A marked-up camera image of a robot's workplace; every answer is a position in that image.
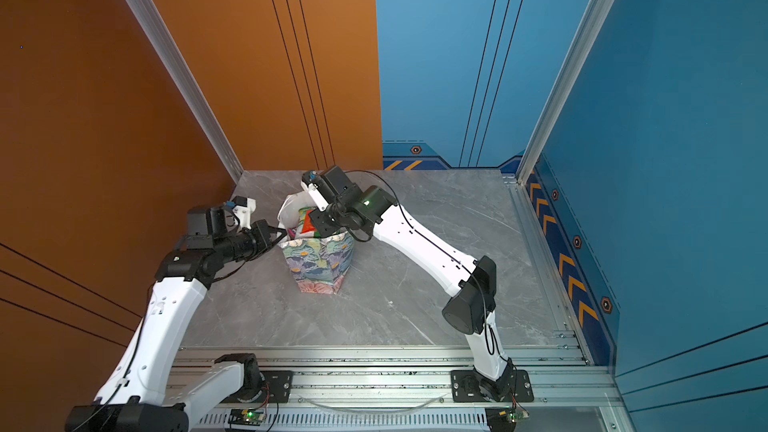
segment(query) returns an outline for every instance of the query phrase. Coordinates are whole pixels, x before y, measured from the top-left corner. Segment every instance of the black stripe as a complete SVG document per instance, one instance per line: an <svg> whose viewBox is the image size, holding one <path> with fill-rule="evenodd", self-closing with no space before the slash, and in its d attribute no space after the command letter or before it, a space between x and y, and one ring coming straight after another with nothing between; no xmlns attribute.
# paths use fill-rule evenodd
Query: black stripe
<svg viewBox="0 0 768 432"><path fill-rule="evenodd" d="M32 310L32 309L30 309L30 308L26 308L26 307L25 307L25 306L23 306L23 305L17 304L17 303L15 303L15 302L11 302L11 301L9 301L9 300L7 300L7 299L5 299L5 298L2 298L2 297L0 297L0 301L3 301L3 302L5 302L6 304L14 305L14 306L16 306L16 307L18 307L18 308L20 308L20 309L23 309L23 310L25 310L25 311L27 311L27 312L32 312L33 314L39 315L39 316L41 316L41 317L49 318L49 319L51 319L53 322L59 322L59 323L60 323L60 324L62 324L62 325L66 325L67 327L72 327L72 328L73 328L73 329L75 329L75 330L79 330L79 331L81 331L81 332L85 332L86 334L89 334L89 335L93 335L94 337L102 338L103 340L105 340L105 341L107 341L107 342L111 342L112 344L115 344L115 345L119 345L119 346L121 346L121 347L127 347L127 345L125 345L125 344L121 344L120 342L115 342L115 341L113 341L112 339L110 339L110 338L106 338L106 337L103 337L103 336L101 336L101 335L99 335L99 334L94 334L94 333L93 333L93 332L91 332L91 331L86 331L85 329L83 329L83 328L80 328L80 327L78 327L77 325L72 325L72 324L68 324L67 322L64 322L64 321L60 321L60 320L58 320L57 318L53 318L53 317L51 317L50 315L46 315L46 314L44 314L43 312L37 312L37 311L33 311L33 310Z"/></svg>
<svg viewBox="0 0 768 432"><path fill-rule="evenodd" d="M306 126L306 134L310 138L310 145L312 146L312 154L315 157L315 165L320 168L320 162L317 160L317 152L315 151L315 143L312 141L312 134L310 133L310 123L306 120L306 112L304 112L304 103L301 101L301 94L299 94L299 84L296 82L296 74L293 73L293 64L290 62L290 55L288 54L288 44L286 44L285 35L283 35L283 26L280 24L280 16L277 15L277 5L275 0L272 0L272 7L275 10L275 18L277 19L277 26L280 28L280 36L283 38L283 47L286 49L286 57L288 59L288 67L290 67L290 74L293 77L293 86L296 88L296 96L299 97L299 105L301 106L301 114L304 116L304 125Z"/></svg>
<svg viewBox="0 0 768 432"><path fill-rule="evenodd" d="M113 324L115 324L115 325L119 325L120 327L124 328L124 329L125 329L125 330L127 330L127 331L131 331L131 332L133 332L133 331L134 331L132 328L130 328L130 327L126 327L126 326L122 325L120 322L116 322L116 321L113 321L112 319L110 319L110 318L108 318L108 317L105 317L105 316L101 315L99 312L93 312L93 311L92 311L91 309L89 309L89 308L85 308L85 307L83 307L83 306L82 306L82 305L80 305L80 304L76 304L76 303L74 303L74 302L72 302L72 301L70 301L70 300L67 300L66 298L63 298L61 295L57 295L57 294L54 294L53 292L47 291L47 290L45 290L43 287L39 287L39 286L37 286L37 285L35 285L35 284L31 283L31 282L27 282L27 281L25 281L23 278L20 278L20 277L16 277L14 274L12 274L12 273L10 273L10 272L6 272L6 271L2 270L1 268L0 268L0 273L6 274L6 275L7 275L7 276L9 276L9 277L15 278L15 279L16 279L16 280L18 280L19 282L22 282L22 283L24 283L24 284L26 284L26 285L29 285L30 287L34 287L34 288L36 288L37 290L39 290L39 291L41 291L41 292L45 292L46 294L49 294L49 295L53 295L53 296L54 296L54 297L56 297L57 299L63 300L64 302L67 302L68 304L72 304L73 306L75 306L75 307L77 307L77 308L80 308L80 309L82 309L82 310L84 310L84 311L86 311L86 312L90 312L90 313L92 313L93 315L96 315L96 316L98 316L98 317L101 317L101 318L102 318L103 320L105 320L105 321L110 321L111 323L113 323Z"/></svg>
<svg viewBox="0 0 768 432"><path fill-rule="evenodd" d="M33 264L36 264L36 265L39 265L40 267L43 267L43 268L44 268L45 270L47 270L48 272L50 272L50 273L52 273L52 274L55 274L55 275L57 275L57 276L61 277L63 280L65 280L65 281L67 281L67 282L70 282L70 283L72 283L72 284L75 284L75 285L77 285L78 287L82 288L83 290L86 290L86 291L88 291L88 292L91 292L93 295L96 295L97 297L100 297L100 298L102 298L103 300L105 300L105 301L109 302L110 304L112 304L112 305L117 305L118 307L120 307L120 308L121 308L121 309L123 309L124 311L126 311L126 312L130 312L131 314L135 315L136 317L139 317L139 318L141 318L141 316L140 316L139 314L137 314L136 312L133 312L133 311L131 311L130 309L128 309L128 308L126 308L126 307L123 307L122 305L120 305L119 303L117 303L117 302L115 302L115 301L111 301L110 299L106 298L105 296L103 296L102 294L100 294L100 293L98 293L98 292L92 291L90 288L88 288L88 287L85 287L84 285L77 283L76 281L72 280L71 278L67 277L66 275L63 275L63 274L59 274L58 272L56 272L56 271L55 271L55 270L53 270L52 268L50 268L50 267L48 267L48 266L46 266L46 265L43 265L43 264L41 264L40 262L38 262L38 261L34 260L33 258L31 258L31 257L29 257L29 256L27 256L27 255L24 255L24 254L22 254L22 253L21 253L21 252L19 252L18 250L15 250L14 248L10 248L9 246L7 246L7 245L3 244L2 242L0 242L0 246L2 246L2 247L4 247L4 248L6 248L6 249L7 249L7 250L9 250L10 252L13 252L14 254L18 255L19 257L23 257L23 258L26 258L27 260L29 260L29 261L30 261L30 262L32 262Z"/></svg>
<svg viewBox="0 0 768 432"><path fill-rule="evenodd" d="M312 117L315 118L315 129L317 129L317 139L320 140L320 149L322 150L322 160L328 167L328 158L326 158L326 148L322 144L322 135L320 134L320 124L317 121L317 113L315 112L315 103L312 100L312 91L310 90L310 81L306 78L306 69L304 68L304 59L301 56L301 47L299 47L299 36L296 34L296 25L293 24L293 14L290 12L290 3L286 0L286 7L288 7L288 17L290 18L290 26L293 29L293 39L296 41L296 50L299 53L299 62L301 63L301 70L304 72L304 83L306 84L306 93L310 96L310 106L312 107Z"/></svg>
<svg viewBox="0 0 768 432"><path fill-rule="evenodd" d="M641 365L640 367L634 368L632 370L627 370L626 372L622 372L620 374L617 374L616 377L621 377L622 375L631 374L632 372L636 372L636 371L638 371L640 369L645 369L646 367L650 367L651 365L656 365L659 362L664 362L665 360L670 360L672 358L679 357L679 356L681 356L683 354L687 354L688 352L693 352L694 350L699 350L700 348L705 348L707 345L716 344L717 342L725 341L725 340L727 340L729 338L734 338L737 335L742 335L745 332L753 331L756 328L765 327L766 325L768 325L768 322L763 322L762 324L754 325L753 327L750 327L750 328L745 328L743 331L738 331L738 332L735 332L735 333L733 333L731 335L726 335L725 337L719 338L719 339L717 339L715 341L707 342L707 343L702 344L702 345L697 345L694 348L690 348L688 350L683 350L682 352L678 352L677 354L670 355L669 357L665 357L663 359L655 360L655 361L651 362L650 364Z"/></svg>
<svg viewBox="0 0 768 432"><path fill-rule="evenodd" d="M744 392L754 392L755 390L762 390L762 389L768 389L768 385L761 385L759 387L753 387L749 389L734 390L733 392L725 392L724 394L707 395L706 397L699 397L697 399L680 400L679 402L672 402L670 404L655 405L653 407L629 410L629 412L632 414L634 412L642 412L643 410L660 409L662 407L669 407L672 405L688 404L690 402L697 402L699 400L716 399L718 397L727 397L729 395L743 394Z"/></svg>
<svg viewBox="0 0 768 432"><path fill-rule="evenodd" d="M467 167L469 167L469 164L472 162L472 153L475 151L475 143L478 139L478 131L480 130L480 122L482 120L482 110L485 109L485 100L488 98L488 88L491 85L491 78L493 78L493 69L496 65L496 56L498 55L498 46L502 43L502 35L504 35L504 25L506 25L507 22L507 12L509 12L509 3L512 0L507 0L507 8L504 9L504 18L502 19L502 30L498 33L498 40L496 41L496 50L493 53L493 62L491 62L491 73L488 74L488 82L485 84L485 94L483 94L482 98L482 106L480 106L480 117L478 117L478 126L475 128L475 138L472 140L472 148L469 151L469 159L467 160Z"/></svg>
<svg viewBox="0 0 768 432"><path fill-rule="evenodd" d="M507 58L509 57L509 50L512 48L512 39L514 38L514 32L518 28L518 20L520 19L520 10L523 8L523 1L520 0L520 5L518 6L518 16L514 18L514 27L512 28L512 35L509 37L509 45L507 46L507 55L504 56L504 64L502 65L502 74L498 78L498 83L496 84L496 93L493 94L493 103L491 104L491 111L488 113L488 122L485 124L485 131L482 134L482 142L480 142L480 150L478 151L478 159L475 162L475 166L480 163L480 154L482 154L482 147L485 145L485 136L488 134L488 126L491 125L491 116L493 115L493 107L496 105L496 96L498 96L498 88L502 84L502 78L504 77L504 68L507 66Z"/></svg>
<svg viewBox="0 0 768 432"><path fill-rule="evenodd" d="M320 96L320 108L322 110L322 119L326 123L326 134L328 135L328 146L331 149L331 160L336 163L336 156L333 155L333 142L331 141L331 130L328 128L328 118L326 117L326 107L322 103L322 92L320 91L320 79L317 76L317 66L315 65L315 56L312 53L312 42L310 42L310 31L306 27L306 17L304 17L304 5L299 0L301 8L301 18L304 21L304 32L306 32L306 43L310 46L310 59L312 60L312 69L315 71L315 82L317 82L317 95Z"/></svg>
<svg viewBox="0 0 768 432"><path fill-rule="evenodd" d="M480 57L480 68L478 69L478 79L475 82L475 92L472 94L472 104L469 107L469 117L467 118L467 129L464 132L464 143L462 144L462 154L458 158L458 166L462 166L462 160L464 159L464 148L467 145L467 134L469 134L469 123L472 121L472 109L475 107L475 96L478 93L478 85L480 84L480 72L482 71L482 62L485 59L485 48L488 46L488 36L491 33L491 23L493 22L493 12L496 10L496 0L493 0L493 7L491 8L491 18L488 19L488 31L485 33L485 43L482 46L482 56Z"/></svg>
<svg viewBox="0 0 768 432"><path fill-rule="evenodd" d="M696 374L686 375L685 377L681 377L681 378L677 378L677 379L672 379L672 380L667 380L666 382L661 382L660 384L649 385L648 387L643 387L643 388L640 388L640 389L630 390L629 392L622 392L621 395L634 394L635 392L640 392L641 390L652 389L654 387L659 387L661 385L667 385L667 384L671 384L673 382L677 382L678 380L685 380L685 379L690 379L690 378L693 378L693 377L698 377L699 375L708 374L709 372L717 372L718 370L724 370L724 369L735 367L737 365L748 364L749 362L754 362L755 360L763 360L764 358L768 358L768 354L761 355L759 357L755 357L755 358L752 358L752 359L742 360L741 362L735 362L734 364L728 364L728 365L724 365L722 367L705 370L703 372L696 372Z"/></svg>

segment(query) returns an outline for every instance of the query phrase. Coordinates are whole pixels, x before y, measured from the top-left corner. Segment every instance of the chevron stripe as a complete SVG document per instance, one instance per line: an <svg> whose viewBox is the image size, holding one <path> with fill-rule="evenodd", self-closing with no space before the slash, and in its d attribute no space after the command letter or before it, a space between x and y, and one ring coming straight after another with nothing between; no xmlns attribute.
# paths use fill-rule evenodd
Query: chevron stripe
<svg viewBox="0 0 768 432"><path fill-rule="evenodd" d="M420 163L422 163L422 161L421 160L417 160L413 164L411 164L410 166L404 168L403 170L411 170L412 168L416 167Z"/></svg>
<svg viewBox="0 0 768 432"><path fill-rule="evenodd" d="M587 312L592 317L594 317L594 320L596 320L596 321L600 320L598 318L598 313L595 312L592 309L592 307L590 307L589 305L586 305L582 301L579 301L579 303L578 303L578 322L579 322L579 325L581 325L582 328L584 327L584 312Z"/></svg>
<svg viewBox="0 0 768 432"><path fill-rule="evenodd" d="M552 222L553 224L557 224L557 222L554 220L554 217L544 214L544 236L547 235L547 222Z"/></svg>
<svg viewBox="0 0 768 432"><path fill-rule="evenodd" d="M536 199L536 217L541 217L540 212L542 211L542 206L549 206L549 202L547 202L543 198L537 198Z"/></svg>
<svg viewBox="0 0 768 432"><path fill-rule="evenodd" d="M533 201L533 189L538 188L539 190L542 190L542 186L539 184L531 184L531 202Z"/></svg>
<svg viewBox="0 0 768 432"><path fill-rule="evenodd" d="M576 264L574 264L574 260L567 256L566 254L560 254L560 276L563 276L563 263L571 264L574 267L576 267Z"/></svg>
<svg viewBox="0 0 768 432"><path fill-rule="evenodd" d="M584 283L571 275L571 277L568 277L568 296L571 298L571 300L574 299L574 285L579 287L584 292L587 291Z"/></svg>

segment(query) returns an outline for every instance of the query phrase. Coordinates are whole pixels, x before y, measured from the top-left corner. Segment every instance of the marble surface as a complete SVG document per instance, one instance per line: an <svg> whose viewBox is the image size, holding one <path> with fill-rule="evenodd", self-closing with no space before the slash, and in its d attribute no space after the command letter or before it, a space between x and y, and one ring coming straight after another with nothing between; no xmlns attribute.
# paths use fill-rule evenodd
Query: marble surface
<svg viewBox="0 0 768 432"><path fill-rule="evenodd" d="M505 345L554 343L557 327L498 171L378 173L421 224L467 254L496 261L496 320ZM254 219L276 224L284 198L300 190L300 176L245 172L235 195L256 200ZM350 178L363 190L377 183L360 172ZM466 345L442 318L448 296L427 272L376 239L355 246L336 295L300 293L278 248L245 264L211 287L182 345Z"/></svg>

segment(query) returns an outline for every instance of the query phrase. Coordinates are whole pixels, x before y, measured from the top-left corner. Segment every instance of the blue wall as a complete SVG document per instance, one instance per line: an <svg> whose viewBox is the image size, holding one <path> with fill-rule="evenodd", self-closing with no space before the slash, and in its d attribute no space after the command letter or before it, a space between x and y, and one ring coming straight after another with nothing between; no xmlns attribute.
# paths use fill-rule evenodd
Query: blue wall
<svg viewBox="0 0 768 432"><path fill-rule="evenodd" d="M588 2L376 0L383 139L426 142L451 166L498 166L519 153Z"/></svg>
<svg viewBox="0 0 768 432"><path fill-rule="evenodd" d="M768 0L616 0L544 148L618 301L641 431L758 425L768 326L726 337L768 321L766 106Z"/></svg>

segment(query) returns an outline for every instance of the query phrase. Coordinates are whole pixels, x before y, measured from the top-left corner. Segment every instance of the bag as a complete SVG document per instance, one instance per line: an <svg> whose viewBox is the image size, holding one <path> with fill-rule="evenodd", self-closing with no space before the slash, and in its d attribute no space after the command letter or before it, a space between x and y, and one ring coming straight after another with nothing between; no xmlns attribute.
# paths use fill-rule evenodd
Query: bag
<svg viewBox="0 0 768 432"><path fill-rule="evenodd" d="M286 197L277 213L280 228L299 225L299 210L313 207L308 192ZM335 294L341 288L346 271L352 264L355 241L346 230L326 238L284 238L278 243L288 268L302 292Z"/></svg>

